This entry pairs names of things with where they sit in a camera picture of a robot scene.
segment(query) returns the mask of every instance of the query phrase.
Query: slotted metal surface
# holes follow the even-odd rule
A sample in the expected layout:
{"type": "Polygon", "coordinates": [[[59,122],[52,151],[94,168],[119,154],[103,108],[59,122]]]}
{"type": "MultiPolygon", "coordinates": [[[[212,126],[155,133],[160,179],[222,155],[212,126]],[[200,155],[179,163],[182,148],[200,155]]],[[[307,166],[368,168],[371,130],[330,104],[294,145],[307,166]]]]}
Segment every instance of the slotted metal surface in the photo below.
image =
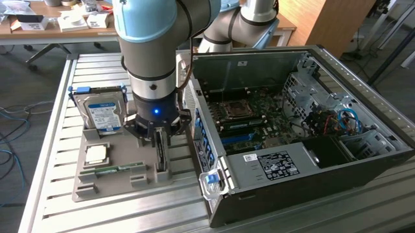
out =
{"type": "Polygon", "coordinates": [[[80,55],[78,60],[68,61],[63,76],[67,80],[62,82],[56,98],[59,103],[54,107],[20,233],[378,233],[415,222],[412,158],[364,187],[211,229],[184,136],[172,139],[174,183],[170,186],[75,203],[71,192],[83,121],[66,90],[70,85],[127,84],[128,77],[120,66],[96,65],[119,60],[120,54],[110,53],[80,55]],[[110,74],[103,73],[103,69],[110,70],[110,74]]]}

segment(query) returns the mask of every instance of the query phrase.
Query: green circuit board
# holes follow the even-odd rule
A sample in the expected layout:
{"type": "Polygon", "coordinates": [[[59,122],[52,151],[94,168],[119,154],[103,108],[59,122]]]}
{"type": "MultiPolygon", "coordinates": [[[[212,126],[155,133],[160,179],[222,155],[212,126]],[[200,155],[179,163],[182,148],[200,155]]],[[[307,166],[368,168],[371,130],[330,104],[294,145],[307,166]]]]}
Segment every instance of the green circuit board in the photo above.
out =
{"type": "Polygon", "coordinates": [[[222,139],[232,134],[254,134],[250,141],[224,144],[228,155],[287,145],[294,139],[304,136],[294,132],[290,121],[282,113],[280,92],[263,87],[246,90],[246,93],[244,98],[239,100],[208,102],[222,139]],[[254,118],[251,122],[256,123],[262,119],[260,125],[250,126],[247,120],[250,118],[254,118]],[[224,127],[226,124],[219,122],[230,122],[228,124],[238,128],[224,127]]]}

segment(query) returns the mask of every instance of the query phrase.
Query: floor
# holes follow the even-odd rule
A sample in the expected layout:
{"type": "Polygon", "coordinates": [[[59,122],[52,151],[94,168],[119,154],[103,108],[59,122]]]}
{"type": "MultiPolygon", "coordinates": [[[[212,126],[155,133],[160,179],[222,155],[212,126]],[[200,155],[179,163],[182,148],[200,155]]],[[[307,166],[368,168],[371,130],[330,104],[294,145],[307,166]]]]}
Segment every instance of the floor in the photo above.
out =
{"type": "MultiPolygon", "coordinates": [[[[375,23],[375,20],[375,18],[370,18],[364,21],[359,31],[360,34],[367,34],[370,27],[375,23]]],[[[378,52],[378,57],[371,58],[364,69],[368,76],[374,74],[407,33],[407,30],[400,29],[384,50],[378,52]]],[[[103,42],[102,45],[103,49],[95,48],[92,43],[67,45],[67,48],[74,53],[119,52],[119,45],[116,42],[103,42]]],[[[40,50],[42,47],[42,45],[34,46],[35,50],[40,50]]],[[[410,65],[408,69],[403,69],[396,66],[414,50],[415,42],[407,46],[395,62],[384,72],[384,74],[391,72],[390,75],[383,77],[382,83],[376,85],[378,90],[384,98],[412,121],[415,121],[415,62],[410,65]]],[[[15,46],[8,55],[0,55],[0,107],[5,108],[16,104],[28,105],[40,101],[55,99],[66,63],[66,54],[59,49],[54,49],[46,57],[40,58],[35,62],[35,64],[39,66],[39,71],[31,72],[26,68],[24,60],[28,59],[34,53],[35,51],[26,51],[23,46],[15,46]]],[[[360,65],[364,65],[367,59],[368,57],[366,57],[363,60],[356,60],[355,62],[358,62],[360,65]]],[[[355,62],[344,63],[355,72],[359,72],[359,66],[355,62]]],[[[51,108],[51,104],[42,106],[39,109],[36,109],[36,111],[43,111],[48,108],[51,108]]],[[[26,115],[15,114],[13,117],[26,117],[26,115]]],[[[16,154],[20,157],[24,174],[30,182],[32,180],[36,169],[38,157],[42,149],[44,134],[47,131],[48,118],[50,114],[34,115],[30,119],[31,127],[28,132],[11,143],[16,154]]],[[[20,123],[22,122],[19,121],[11,121],[4,117],[0,117],[0,133],[11,132],[20,123]]],[[[7,146],[0,144],[0,149],[7,150],[7,146]]],[[[0,166],[1,175],[7,170],[7,165],[0,166]]],[[[0,180],[0,187],[0,202],[8,201],[12,196],[20,193],[22,178],[18,167],[15,167],[9,175],[3,180],[0,180]]],[[[28,190],[30,188],[26,187],[22,194],[11,202],[13,205],[0,208],[1,233],[13,233],[18,231],[28,190]]]]}

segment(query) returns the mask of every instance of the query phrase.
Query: blue cable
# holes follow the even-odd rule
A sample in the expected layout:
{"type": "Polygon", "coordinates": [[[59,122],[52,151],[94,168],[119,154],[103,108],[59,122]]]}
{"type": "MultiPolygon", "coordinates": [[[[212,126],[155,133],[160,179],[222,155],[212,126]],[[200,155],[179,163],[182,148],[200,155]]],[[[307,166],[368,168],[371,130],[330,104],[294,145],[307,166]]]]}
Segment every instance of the blue cable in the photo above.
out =
{"type": "Polygon", "coordinates": [[[16,163],[18,163],[18,167],[19,167],[19,170],[20,170],[20,176],[22,176],[22,191],[5,203],[0,204],[0,208],[1,208],[5,204],[11,203],[20,196],[20,194],[23,193],[23,191],[24,191],[24,175],[23,175],[23,169],[22,169],[22,164],[20,164],[19,157],[9,150],[0,150],[0,152],[8,153],[8,154],[11,154],[15,157],[15,160],[16,160],[16,163]]]}
{"type": "Polygon", "coordinates": [[[22,136],[24,135],[24,133],[28,131],[28,128],[30,128],[30,126],[31,126],[31,123],[28,122],[27,119],[13,118],[13,117],[8,116],[7,114],[4,114],[1,111],[0,111],[0,115],[3,115],[3,116],[4,116],[7,119],[9,119],[9,120],[20,120],[20,121],[24,121],[24,122],[26,122],[26,129],[24,129],[24,131],[23,131],[15,138],[12,138],[12,139],[8,140],[8,141],[5,141],[5,138],[4,138],[4,139],[1,140],[3,142],[0,142],[0,144],[4,144],[4,143],[8,143],[8,142],[16,140],[19,137],[22,137],[22,136]]]}
{"type": "Polygon", "coordinates": [[[350,109],[350,108],[344,108],[344,109],[342,109],[342,110],[338,112],[338,120],[339,120],[339,122],[340,122],[340,126],[342,126],[343,129],[347,129],[347,127],[346,127],[346,125],[343,124],[343,122],[340,121],[340,120],[342,120],[342,112],[350,112],[350,113],[354,115],[355,121],[356,121],[356,123],[358,123],[358,131],[359,131],[359,133],[360,133],[360,132],[362,132],[362,124],[360,124],[360,121],[359,121],[359,117],[358,117],[356,112],[355,112],[352,109],[350,109]]]}

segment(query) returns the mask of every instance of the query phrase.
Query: barcode label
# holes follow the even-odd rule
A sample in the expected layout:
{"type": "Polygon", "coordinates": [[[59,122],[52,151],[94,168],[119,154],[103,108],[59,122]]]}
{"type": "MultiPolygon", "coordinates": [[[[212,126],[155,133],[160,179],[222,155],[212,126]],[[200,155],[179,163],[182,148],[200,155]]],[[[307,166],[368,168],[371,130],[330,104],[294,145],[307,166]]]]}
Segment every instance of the barcode label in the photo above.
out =
{"type": "Polygon", "coordinates": [[[247,154],[247,155],[244,155],[244,160],[246,160],[246,162],[258,160],[256,154],[247,154]]]}

